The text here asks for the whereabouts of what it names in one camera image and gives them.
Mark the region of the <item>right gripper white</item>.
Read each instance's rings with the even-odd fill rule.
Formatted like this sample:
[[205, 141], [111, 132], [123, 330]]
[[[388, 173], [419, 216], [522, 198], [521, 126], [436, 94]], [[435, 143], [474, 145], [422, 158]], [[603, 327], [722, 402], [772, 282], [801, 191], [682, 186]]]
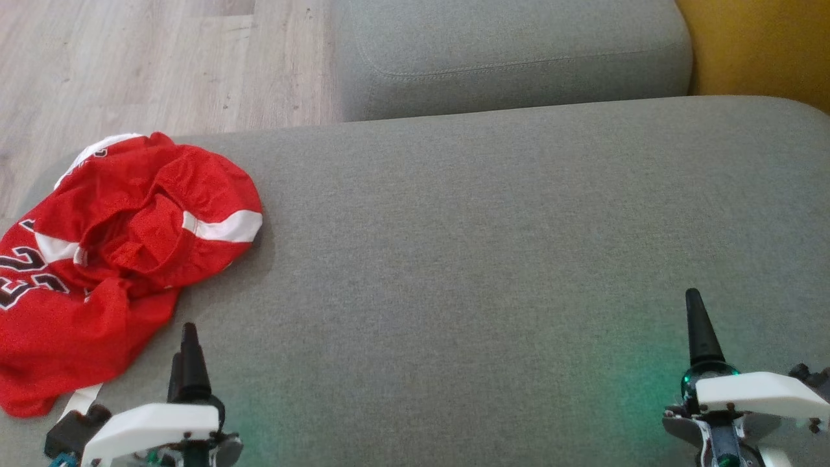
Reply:
[[700, 291], [687, 289], [685, 304], [691, 369], [681, 402], [664, 410], [664, 430], [696, 448], [696, 466], [790, 466], [782, 449], [760, 442], [785, 420], [828, 432], [828, 369], [740, 373], [726, 364]]

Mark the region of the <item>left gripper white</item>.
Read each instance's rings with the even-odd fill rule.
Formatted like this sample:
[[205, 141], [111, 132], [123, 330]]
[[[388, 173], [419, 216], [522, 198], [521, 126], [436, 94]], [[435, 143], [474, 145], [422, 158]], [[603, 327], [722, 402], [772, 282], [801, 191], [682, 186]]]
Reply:
[[[133, 459], [142, 466], [234, 466], [243, 454], [243, 441], [237, 433], [222, 430], [224, 405], [210, 396], [198, 329], [187, 322], [180, 350], [172, 358], [168, 403], [144, 404], [112, 416], [85, 443], [81, 465], [110, 466]], [[191, 402], [172, 404], [177, 401]]]

